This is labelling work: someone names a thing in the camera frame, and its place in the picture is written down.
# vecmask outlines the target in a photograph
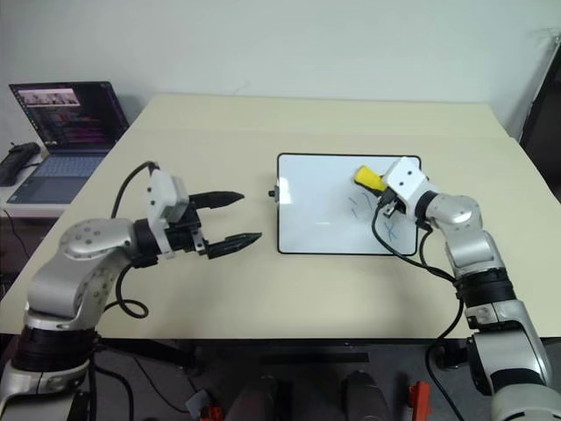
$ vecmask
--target floor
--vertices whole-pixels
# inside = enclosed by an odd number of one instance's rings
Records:
[[[547,345],[554,367],[555,389],[561,392],[561,344]],[[199,349],[198,356],[206,369],[191,377],[197,389],[208,390],[225,409],[229,408],[239,391],[253,379],[273,375],[292,382],[292,420],[343,421],[340,409],[340,382],[352,371],[370,373],[384,392],[396,420],[411,419],[406,405],[407,386],[418,380],[430,382],[423,365],[423,345],[371,345],[293,348],[290,346],[209,346]],[[324,353],[366,353],[368,362],[357,363],[285,363],[283,355]],[[180,421],[189,415],[170,409],[153,392],[134,360],[125,354],[103,352],[97,363],[124,375],[132,385],[135,396],[135,419]],[[181,406],[194,393],[186,375],[178,367],[142,360],[160,392],[172,403]],[[489,419],[490,399],[479,394],[472,385],[469,368],[452,371],[437,370],[437,376],[449,390],[466,420]],[[126,394],[119,383],[102,375],[98,379],[99,421],[126,419]],[[430,420],[454,419],[447,403],[431,384]]]

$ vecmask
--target tabletop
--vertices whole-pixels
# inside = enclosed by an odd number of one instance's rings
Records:
[[[39,163],[43,159],[37,155],[29,163]],[[68,207],[59,203],[7,203],[19,186],[29,177],[35,167],[24,168],[18,173],[18,179],[13,186],[0,187],[0,218],[6,218],[6,210],[13,218],[58,218]]]
[[[108,311],[105,337],[184,339],[434,338],[453,319],[453,287],[385,256],[284,255],[276,249],[279,153],[418,155],[441,191],[474,197],[502,253],[515,291],[541,336],[561,335],[557,268],[561,206],[520,146],[484,104],[372,103],[160,95],[111,150],[49,232],[6,298],[0,332],[23,326],[25,292],[53,256],[62,232],[104,218],[122,180],[157,161],[188,193],[235,190],[245,200],[201,210],[202,230],[218,241],[263,232],[245,250],[207,260],[195,253],[129,272],[124,296],[150,308],[144,320]],[[146,216],[147,174],[127,189],[119,216]],[[428,261],[448,268],[442,236]],[[451,336],[464,337],[459,324]]]

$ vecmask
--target yellow sponge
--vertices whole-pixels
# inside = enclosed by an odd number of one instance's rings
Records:
[[[354,175],[354,182],[359,186],[369,189],[374,195],[379,196],[386,189],[382,177],[374,173],[366,165],[361,166]]]

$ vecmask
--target cable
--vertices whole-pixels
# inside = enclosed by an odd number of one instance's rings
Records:
[[[462,416],[461,412],[459,411],[458,407],[456,406],[450,395],[448,395],[448,392],[446,391],[444,386],[441,384],[441,382],[437,379],[434,372],[432,371],[432,367],[430,366],[430,354],[432,353],[433,349],[437,347],[440,341],[444,339],[446,336],[448,336],[448,334],[456,328],[459,320],[463,316],[463,313],[464,313],[464,300],[459,300],[458,313],[456,313],[456,317],[454,318],[450,326],[448,326],[446,330],[442,332],[438,336],[438,338],[435,339],[435,341],[429,345],[429,347],[426,349],[424,353],[424,365],[427,368],[427,371],[429,372],[430,378],[437,385],[438,389],[440,390],[440,393],[442,393],[442,396],[444,396],[444,399],[446,399],[446,402],[450,405],[450,408],[454,411],[454,414],[456,414],[456,417],[458,418],[459,421],[464,421],[464,417]]]
[[[144,374],[145,378],[148,380],[148,382],[150,383],[150,386],[152,386],[152,389],[154,390],[154,392],[156,392],[156,395],[158,395],[160,397],[160,399],[162,401],[164,401],[167,406],[169,406],[170,408],[172,408],[173,410],[176,410],[177,412],[180,412],[181,414],[187,414],[188,410],[183,410],[182,408],[179,408],[177,406],[175,406],[174,404],[172,404],[171,402],[169,402],[165,396],[163,396],[161,394],[161,392],[158,390],[158,388],[156,387],[156,385],[154,384],[152,378],[150,377],[150,375],[146,372],[146,369],[144,367],[142,367],[142,364],[140,364],[140,361],[136,358],[136,357],[132,357],[132,359],[134,360],[134,362],[137,363],[138,368],[140,368],[140,371],[142,371],[142,373]],[[193,382],[191,381],[191,379],[187,378],[189,385],[191,386],[191,388],[194,390],[194,392],[196,393],[196,388],[195,385],[193,384]]]
[[[372,233],[374,234],[374,237],[378,240],[378,242],[382,244],[391,254],[393,254],[396,257],[399,257],[403,261],[406,261],[410,265],[427,270],[429,273],[433,274],[434,276],[438,276],[450,282],[456,281],[456,279],[452,275],[447,274],[442,269],[429,266],[426,263],[419,263],[418,261],[415,261],[407,256],[404,256],[403,254],[395,250],[393,247],[391,247],[384,239],[382,239],[382,237],[376,231],[376,220],[378,219],[379,213],[380,213],[380,207],[377,207],[376,210],[374,211],[374,218],[372,220]],[[423,239],[426,240],[427,237],[430,235],[430,233],[432,233],[432,228],[430,228],[430,230],[427,231],[427,234],[425,234]]]
[[[6,209],[4,209],[4,213],[6,214],[6,217],[8,217],[8,220],[10,221],[11,231],[13,232],[14,237],[18,239],[19,244],[21,244],[21,248],[24,249],[24,254],[27,257],[27,260],[31,259],[31,255],[27,251],[27,247],[25,247],[24,241],[21,239],[21,237],[19,237],[19,234],[16,232],[16,227],[14,226],[14,220],[12,219],[11,215],[8,213]]]
[[[21,171],[22,169],[26,169],[26,168],[37,167],[39,164],[40,162],[35,162],[34,164],[24,165],[19,170]]]
[[[89,357],[88,364],[89,384],[89,417],[88,421],[96,421],[97,418],[97,386],[96,386],[96,361],[94,354]]]
[[[107,304],[103,309],[103,312],[118,305],[122,311],[124,311],[127,315],[131,316],[132,318],[147,318],[150,311],[148,310],[148,307],[146,307],[144,303],[141,303],[140,301],[137,300],[123,298],[124,276],[127,274],[129,270],[131,270],[131,268],[132,268],[132,264],[129,263],[123,268],[123,270],[119,274],[117,281],[115,282],[115,297],[117,298],[117,300]],[[129,304],[138,306],[142,310],[142,312],[137,313],[136,311],[131,310]]]
[[[99,373],[100,375],[107,375],[109,377],[113,377],[115,380],[119,381],[123,385],[129,400],[129,421],[134,421],[134,396],[132,395],[131,384],[122,375],[114,373],[108,369],[101,368],[99,366],[95,366],[95,368],[96,368],[96,372]]]
[[[136,174],[138,174],[140,171],[142,171],[144,168],[148,168],[150,173],[152,173],[152,171],[154,169],[160,169],[160,167],[158,167],[158,164],[154,161],[146,161],[146,162],[140,164],[138,167],[134,168],[132,170],[132,172],[130,174],[128,174],[127,177],[124,179],[123,184],[121,184],[121,187],[119,188],[119,191],[117,192],[117,197],[115,198],[115,203],[113,204],[113,209],[111,211],[111,218],[114,218],[114,217],[117,216],[117,211],[119,210],[119,205],[121,204],[121,199],[123,198],[123,194],[124,194],[124,191],[126,190],[127,186],[129,185],[131,180],[134,178],[134,176]]]
[[[427,231],[426,231],[426,233],[423,234],[423,237],[421,238],[421,242],[419,243],[419,259],[421,260],[421,263],[419,263],[418,261],[412,260],[412,259],[408,258],[407,256],[404,256],[403,254],[399,253],[397,250],[393,249],[386,241],[384,241],[380,237],[380,235],[376,232],[376,220],[378,219],[379,213],[380,213],[380,207],[377,207],[375,212],[374,212],[374,218],[373,218],[373,221],[372,221],[372,232],[374,234],[374,237],[378,240],[378,242],[380,242],[380,244],[382,244],[390,253],[392,253],[396,257],[399,257],[400,259],[406,261],[407,263],[409,263],[409,264],[411,264],[411,265],[413,265],[417,268],[423,268],[423,269],[427,270],[429,273],[431,273],[434,276],[444,278],[445,280],[450,281],[450,282],[455,282],[456,281],[456,279],[452,275],[448,274],[447,272],[443,271],[442,269],[435,268],[435,267],[432,267],[429,264],[427,264],[427,261],[424,257],[424,245],[427,241],[427,238],[433,233],[433,229],[430,225],[424,226],[424,228]],[[430,354],[432,353],[433,349],[435,349],[436,346],[440,343],[440,341],[443,340],[446,336],[448,336],[450,334],[450,332],[452,332],[456,328],[456,326],[459,323],[459,320],[463,316],[464,300],[459,299],[458,302],[459,302],[458,312],[456,313],[456,317],[454,318],[454,320],[452,320],[452,323],[450,323],[450,325],[446,328],[446,330],[444,330],[444,332],[442,332],[440,335],[438,335],[438,337],[426,349],[425,354],[424,354],[424,364],[425,364],[425,367],[427,368],[427,372],[429,373],[430,378],[437,385],[438,389],[440,390],[440,393],[442,393],[444,399],[450,405],[452,411],[454,412],[454,414],[456,415],[458,420],[459,421],[464,421],[464,417],[462,416],[458,407],[456,406],[456,404],[454,403],[454,401],[452,400],[452,398],[450,397],[450,395],[448,394],[448,392],[446,391],[446,389],[444,388],[442,383],[437,379],[434,372],[432,371],[432,367],[430,366]]]

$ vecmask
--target small whiteboard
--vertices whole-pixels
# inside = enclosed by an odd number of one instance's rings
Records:
[[[280,253],[390,254],[372,233],[378,198],[353,177],[361,165],[383,175],[401,156],[282,153],[277,158]],[[394,249],[414,254],[415,223],[382,213],[377,233]]]

